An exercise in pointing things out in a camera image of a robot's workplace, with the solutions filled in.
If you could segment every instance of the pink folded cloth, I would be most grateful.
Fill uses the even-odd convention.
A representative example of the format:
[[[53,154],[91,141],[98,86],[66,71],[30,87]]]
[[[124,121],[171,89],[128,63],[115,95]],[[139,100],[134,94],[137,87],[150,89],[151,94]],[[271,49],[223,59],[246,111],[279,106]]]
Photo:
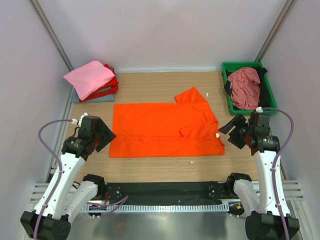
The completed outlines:
[[[110,82],[115,74],[99,61],[92,61],[64,75],[73,85],[80,100]]]
[[[243,67],[228,77],[231,82],[232,104],[241,110],[253,110],[258,107],[260,97],[260,79],[257,71]]]

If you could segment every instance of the orange cloth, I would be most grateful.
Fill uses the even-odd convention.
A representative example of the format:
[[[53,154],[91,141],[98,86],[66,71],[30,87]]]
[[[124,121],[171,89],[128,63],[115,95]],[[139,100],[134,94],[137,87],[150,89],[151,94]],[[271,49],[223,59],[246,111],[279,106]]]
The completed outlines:
[[[110,157],[181,157],[225,154],[218,120],[193,87],[176,103],[115,104]]]

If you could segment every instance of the red folded shirt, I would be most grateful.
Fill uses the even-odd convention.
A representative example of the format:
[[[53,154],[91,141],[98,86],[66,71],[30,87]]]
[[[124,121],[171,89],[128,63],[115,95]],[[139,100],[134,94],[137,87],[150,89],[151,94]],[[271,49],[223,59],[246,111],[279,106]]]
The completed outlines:
[[[96,91],[91,93],[86,99],[84,99],[84,100],[79,99],[80,103],[91,100],[91,99],[100,98],[100,97],[103,97],[103,96],[106,96],[109,94],[115,94],[118,91],[119,82],[116,77],[115,69],[110,67],[108,64],[105,64],[104,66],[106,68],[110,69],[114,73],[114,77],[111,79],[111,81],[107,82],[105,85],[103,85],[102,87],[98,88]],[[99,91],[106,89],[106,88],[111,88],[111,89],[108,91],[99,92]]]

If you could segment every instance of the wooden tabletop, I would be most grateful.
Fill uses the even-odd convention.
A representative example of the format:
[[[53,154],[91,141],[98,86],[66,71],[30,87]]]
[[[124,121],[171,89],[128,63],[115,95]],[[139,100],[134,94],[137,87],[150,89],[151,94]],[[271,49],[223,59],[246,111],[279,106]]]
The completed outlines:
[[[122,73],[118,80],[115,102],[76,103],[71,117],[78,119],[87,112],[102,118],[112,129],[114,104],[175,103],[174,96],[196,87],[209,102],[219,126],[233,118],[228,112],[221,72]],[[73,132],[70,124],[67,136]],[[89,156],[76,180],[95,174],[109,183],[225,181],[232,172],[249,174],[252,180],[258,180],[249,148],[238,149],[227,141],[228,136],[220,136],[225,155],[217,156],[111,158],[107,146]]]

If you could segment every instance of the green plastic bin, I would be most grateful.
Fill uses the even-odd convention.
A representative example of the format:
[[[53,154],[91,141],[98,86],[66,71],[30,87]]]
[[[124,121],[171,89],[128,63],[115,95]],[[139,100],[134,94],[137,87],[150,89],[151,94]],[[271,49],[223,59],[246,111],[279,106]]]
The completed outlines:
[[[226,82],[228,81],[228,77],[227,77],[227,73],[226,73],[226,70],[233,73],[241,68],[256,68],[256,67],[264,67],[262,65],[261,62],[224,62],[222,64],[222,75],[223,75],[223,82],[224,84],[226,84]],[[261,81],[264,81],[265,82],[265,85],[267,86],[268,88],[268,91],[269,91],[269,95],[270,95],[270,107],[271,108],[277,108],[277,104],[276,104],[276,101],[275,101],[275,97],[271,91],[271,88],[270,88],[270,85],[269,85],[269,81],[268,81],[268,78],[267,78],[267,75],[264,74],[263,76],[263,79]],[[232,104],[232,100],[231,100],[231,97],[226,94],[226,97],[227,97],[227,101],[228,101],[228,107],[229,107],[229,111],[230,111],[230,114],[231,115],[237,115],[237,114],[242,114],[242,115],[245,115],[245,116],[248,116],[251,114],[252,110],[235,110],[234,109],[234,106]],[[276,111],[274,110],[266,110],[266,111],[263,111],[264,113],[268,113],[268,114],[275,114]]]

